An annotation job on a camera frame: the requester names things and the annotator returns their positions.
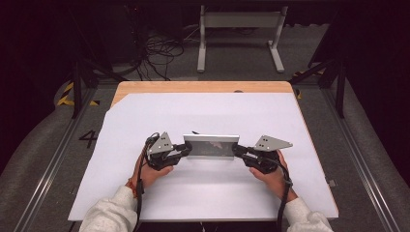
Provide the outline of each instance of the person's left hand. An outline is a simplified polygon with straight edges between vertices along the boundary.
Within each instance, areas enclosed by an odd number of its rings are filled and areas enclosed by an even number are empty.
[[[135,168],[133,170],[133,174],[131,177],[132,184],[136,187],[136,181],[138,179],[138,170],[139,170],[139,164],[141,163],[142,156],[139,156],[138,161],[135,164]],[[149,186],[155,183],[155,181],[162,176],[167,175],[169,172],[171,172],[174,167],[173,166],[167,166],[160,171],[157,171],[150,167],[148,163],[146,163],[147,160],[144,159],[143,166],[141,168],[141,179],[143,183],[144,189],[147,189]]]

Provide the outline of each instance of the hand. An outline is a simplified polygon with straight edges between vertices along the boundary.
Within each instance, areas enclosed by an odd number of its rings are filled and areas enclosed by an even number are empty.
[[[136,187],[136,181],[138,179],[139,164],[141,163],[142,157],[143,156],[139,156],[138,160],[136,161],[135,168],[133,170],[133,174],[132,174],[132,177],[131,177],[132,184],[135,187]],[[152,167],[150,167],[148,165],[148,163],[146,163],[146,162],[147,162],[147,160],[144,159],[144,163],[143,163],[143,166],[141,168],[141,179],[142,179],[142,182],[143,182],[143,185],[144,185],[143,186],[144,189],[147,189],[149,186],[154,184],[154,182],[159,177],[167,175],[169,172],[171,172],[174,169],[173,166],[167,166],[167,167],[161,169],[160,171],[157,171],[157,170],[153,169]]]
[[[278,154],[279,154],[280,163],[287,169],[287,164],[286,164],[280,150],[278,150]],[[268,189],[274,195],[276,195],[280,199],[282,198],[283,192],[284,192],[284,189],[285,189],[285,182],[284,182],[284,179],[283,179],[283,172],[282,172],[280,167],[278,167],[276,171],[274,171],[272,173],[269,173],[269,174],[263,174],[262,172],[260,172],[259,170],[257,170],[254,167],[251,167],[249,169],[249,171],[253,174],[254,177],[256,177],[256,179],[258,179],[260,181],[263,181],[266,184],[266,186],[268,187]],[[296,198],[298,198],[298,195],[291,188],[289,190],[288,195],[287,195],[286,202],[292,201]]]

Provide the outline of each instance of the printed number 4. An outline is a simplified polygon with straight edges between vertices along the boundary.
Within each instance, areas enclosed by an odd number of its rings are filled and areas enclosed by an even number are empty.
[[[79,137],[78,140],[86,140],[88,141],[88,145],[87,148],[91,147],[91,144],[93,143],[93,140],[97,140],[97,137],[94,137],[94,135],[96,134],[95,131],[90,130],[88,131],[86,134],[82,135],[81,137]]]

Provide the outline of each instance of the metal rail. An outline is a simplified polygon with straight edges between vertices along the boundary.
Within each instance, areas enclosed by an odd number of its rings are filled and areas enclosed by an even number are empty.
[[[352,159],[356,170],[358,171],[362,182],[366,188],[367,194],[373,203],[373,206],[376,210],[377,215],[380,217],[381,222],[386,231],[391,232],[398,232],[400,229],[398,228],[397,223],[395,222],[395,218],[392,215],[392,212],[385,201],[383,194],[380,191],[379,186],[377,185],[376,181],[371,174],[366,161],[362,155],[362,152],[359,149],[359,146],[354,140],[354,137],[347,126],[346,122],[343,119],[340,119],[337,114],[337,110],[335,108],[335,99],[329,89],[322,89],[322,94],[326,103],[328,104],[329,108],[331,109],[333,116],[337,121],[337,125],[340,128],[345,141],[350,149],[350,158]]]
[[[85,93],[84,102],[90,102],[93,98],[96,90],[95,89],[87,89]],[[40,207],[43,204],[45,196],[49,188],[51,187],[52,182],[60,168],[61,163],[64,160],[66,155],[66,150],[69,145],[69,142],[75,132],[76,127],[78,126],[79,122],[81,121],[82,116],[86,110],[87,103],[83,104],[85,107],[79,111],[77,117],[72,119],[66,129],[66,132],[63,135],[63,138],[60,141],[60,144],[57,147],[57,150],[54,152],[54,155],[48,164],[47,169],[45,170],[42,178],[39,180],[39,184],[37,185],[29,203],[27,204],[24,213],[22,214],[18,224],[15,227],[15,232],[19,231],[28,231],[31,224],[36,217],[37,212],[39,211]]]

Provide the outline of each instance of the person's right hand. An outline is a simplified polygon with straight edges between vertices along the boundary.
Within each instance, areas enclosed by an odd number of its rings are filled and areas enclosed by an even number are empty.
[[[280,150],[278,150],[278,154],[279,154],[280,163],[287,169],[286,161],[284,160],[283,155],[282,155]],[[264,182],[266,184],[266,186],[268,187],[268,189],[274,195],[276,195],[279,199],[282,198],[283,192],[284,192],[284,189],[285,189],[285,182],[284,182],[284,179],[283,179],[283,172],[282,172],[280,167],[278,167],[276,171],[271,172],[269,174],[263,174],[262,172],[260,172],[259,170],[257,170],[254,167],[251,167],[249,169],[249,171],[253,174],[253,176],[255,178],[257,178],[258,180]],[[286,202],[292,201],[296,198],[298,198],[298,195],[291,188],[289,190],[288,195],[287,195]]]

